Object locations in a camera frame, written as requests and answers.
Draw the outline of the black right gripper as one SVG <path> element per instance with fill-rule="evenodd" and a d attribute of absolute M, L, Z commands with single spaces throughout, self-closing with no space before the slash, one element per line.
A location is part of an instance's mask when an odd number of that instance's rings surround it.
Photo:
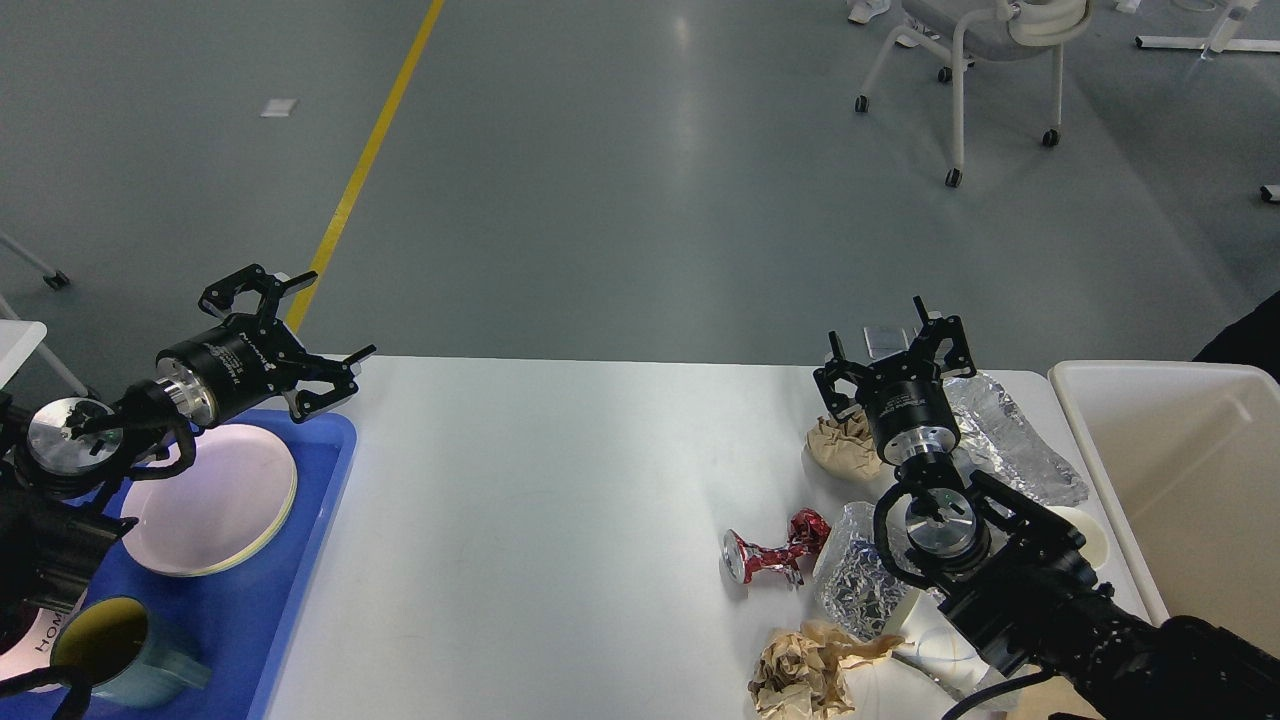
<path fill-rule="evenodd" d="M 850 360 L 836 331 L 828 333 L 829 357 L 813 373 L 829 418 L 847 420 L 861 410 L 876 452 L 892 466 L 956 448 L 961 432 L 942 380 L 978 374 L 963 319 L 931 315 L 920 296 L 911 300 L 922 327 L 895 361 L 896 380 L 879 383 L 877 361 Z"/>

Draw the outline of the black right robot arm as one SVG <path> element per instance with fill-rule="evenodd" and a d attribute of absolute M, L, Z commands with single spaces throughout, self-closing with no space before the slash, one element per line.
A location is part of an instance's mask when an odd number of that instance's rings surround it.
<path fill-rule="evenodd" d="M 1198 618 L 1153 625 L 1120 609 L 1075 527 L 987 471 L 957 470 L 943 379 L 977 366 L 960 316 L 914 304 L 922 328 L 904 351 L 864 365 L 829 332 L 831 356 L 813 375 L 833 419 L 864 411 L 893 469 L 872 516 L 883 566 L 941 592 L 951 626 L 1004 676 L 948 717 L 1053 676 L 1106 719 L 1277 717 L 1274 656 Z"/>

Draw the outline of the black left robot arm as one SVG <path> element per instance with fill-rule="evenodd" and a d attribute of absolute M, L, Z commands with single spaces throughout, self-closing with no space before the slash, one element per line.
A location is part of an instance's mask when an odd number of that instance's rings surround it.
<path fill-rule="evenodd" d="M 114 404 L 72 396 L 36 411 L 3 396 L 3 633 L 27 610 L 69 612 L 110 548 L 136 525 L 105 511 L 125 480 L 177 477 L 196 438 L 273 397 L 305 423 L 358 391 L 369 345 L 349 356 L 311 354 L 279 318 L 315 270 L 274 275 L 257 264 L 211 283 L 201 310 L 218 319 L 163 350 L 157 374 Z"/>

